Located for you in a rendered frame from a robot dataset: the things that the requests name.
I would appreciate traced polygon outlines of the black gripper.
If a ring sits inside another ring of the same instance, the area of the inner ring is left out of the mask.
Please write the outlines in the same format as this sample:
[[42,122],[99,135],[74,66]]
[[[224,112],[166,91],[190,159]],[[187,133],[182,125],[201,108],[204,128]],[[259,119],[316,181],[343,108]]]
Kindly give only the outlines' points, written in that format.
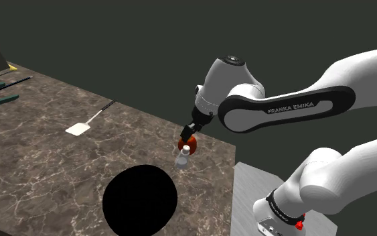
[[190,125],[185,125],[180,134],[182,142],[186,143],[195,132],[200,131],[202,127],[209,124],[213,117],[213,112],[204,114],[197,107],[194,107],[192,109],[192,122]]

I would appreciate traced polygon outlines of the red apple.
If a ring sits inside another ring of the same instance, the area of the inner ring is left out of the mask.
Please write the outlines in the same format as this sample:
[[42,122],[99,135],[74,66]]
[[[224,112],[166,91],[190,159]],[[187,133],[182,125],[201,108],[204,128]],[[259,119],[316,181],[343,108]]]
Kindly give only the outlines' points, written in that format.
[[190,138],[186,142],[180,139],[177,143],[177,147],[179,150],[182,150],[185,145],[188,145],[190,147],[190,155],[192,155],[197,149],[196,138],[193,135],[191,135]]

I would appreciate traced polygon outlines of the white salt shaker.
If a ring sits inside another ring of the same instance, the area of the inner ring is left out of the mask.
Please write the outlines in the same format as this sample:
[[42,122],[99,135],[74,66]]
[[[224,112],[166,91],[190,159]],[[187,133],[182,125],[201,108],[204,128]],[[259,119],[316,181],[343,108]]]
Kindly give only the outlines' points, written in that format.
[[175,167],[183,169],[187,166],[190,156],[190,146],[184,145],[175,159]]

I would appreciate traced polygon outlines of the black round bowl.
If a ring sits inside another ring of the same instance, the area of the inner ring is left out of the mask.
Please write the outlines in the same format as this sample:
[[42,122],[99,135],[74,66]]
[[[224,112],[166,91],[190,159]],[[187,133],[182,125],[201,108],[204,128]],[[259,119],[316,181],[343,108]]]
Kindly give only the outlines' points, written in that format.
[[149,164],[133,166],[106,186],[102,211],[118,236],[153,236],[172,218],[177,190],[171,177]]

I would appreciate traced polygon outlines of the grey robot stand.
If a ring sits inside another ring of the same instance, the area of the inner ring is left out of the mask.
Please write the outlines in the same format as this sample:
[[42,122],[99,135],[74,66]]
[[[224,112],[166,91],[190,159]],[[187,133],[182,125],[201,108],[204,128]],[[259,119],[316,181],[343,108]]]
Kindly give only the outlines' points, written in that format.
[[[276,175],[239,162],[234,167],[230,236],[264,236],[258,232],[252,206],[283,181]],[[325,215],[309,211],[305,216],[306,236],[336,236],[337,226]]]

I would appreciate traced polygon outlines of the black pen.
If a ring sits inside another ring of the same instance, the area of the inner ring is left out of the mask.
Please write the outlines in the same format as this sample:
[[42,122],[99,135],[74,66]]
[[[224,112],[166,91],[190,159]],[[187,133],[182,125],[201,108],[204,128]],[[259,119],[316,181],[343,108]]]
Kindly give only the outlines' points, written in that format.
[[33,76],[28,76],[28,77],[26,77],[26,78],[22,78],[21,80],[17,80],[17,81],[15,81],[15,82],[12,82],[12,83],[6,84],[5,86],[2,86],[2,87],[0,88],[0,91],[3,90],[3,89],[6,89],[6,88],[8,88],[8,87],[11,87],[11,86],[13,86],[13,85],[15,85],[15,84],[19,84],[19,83],[21,83],[21,82],[27,81],[27,80],[29,80],[29,79],[31,79],[31,78],[33,78]]

